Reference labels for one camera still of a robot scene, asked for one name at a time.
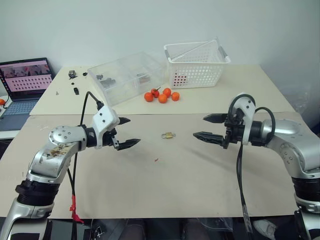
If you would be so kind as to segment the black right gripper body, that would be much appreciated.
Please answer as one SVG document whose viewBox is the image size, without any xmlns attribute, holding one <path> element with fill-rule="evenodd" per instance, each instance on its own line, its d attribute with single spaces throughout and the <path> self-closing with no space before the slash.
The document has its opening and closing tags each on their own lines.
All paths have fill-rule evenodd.
<svg viewBox="0 0 320 240">
<path fill-rule="evenodd" d="M 236 144 L 243 140 L 245 125 L 244 120 L 239 116 L 233 117 L 231 120 L 227 114 L 222 115 L 222 121 L 226 127 L 225 137 L 222 141 L 222 147 L 227 149 L 230 143 Z"/>
</svg>

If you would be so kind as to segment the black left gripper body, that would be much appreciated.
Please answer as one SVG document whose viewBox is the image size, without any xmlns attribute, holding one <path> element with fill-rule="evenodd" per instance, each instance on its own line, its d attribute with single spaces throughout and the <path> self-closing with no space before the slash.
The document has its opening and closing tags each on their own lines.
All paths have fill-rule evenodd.
<svg viewBox="0 0 320 240">
<path fill-rule="evenodd" d="M 114 147 L 116 150 L 119 149 L 119 141 L 116 139 L 117 131 L 113 128 L 110 131 L 106 131 L 102 136 L 102 146 Z"/>
</svg>

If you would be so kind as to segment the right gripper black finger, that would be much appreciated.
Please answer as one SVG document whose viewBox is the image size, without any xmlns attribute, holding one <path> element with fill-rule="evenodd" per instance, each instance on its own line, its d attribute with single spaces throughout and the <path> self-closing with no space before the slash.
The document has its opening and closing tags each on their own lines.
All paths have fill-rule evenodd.
<svg viewBox="0 0 320 240">
<path fill-rule="evenodd" d="M 205 132 L 205 131 L 195 132 L 193 133 L 193 136 L 203 142 L 215 144 L 219 146 L 222 146 L 224 142 L 224 137 L 222 135 L 213 134 L 211 132 Z"/>
<path fill-rule="evenodd" d="M 203 120 L 210 122 L 210 123 L 221 124 L 221 123 L 225 122 L 227 117 L 228 117 L 227 113 L 211 113 L 211 114 L 203 117 Z"/>
</svg>

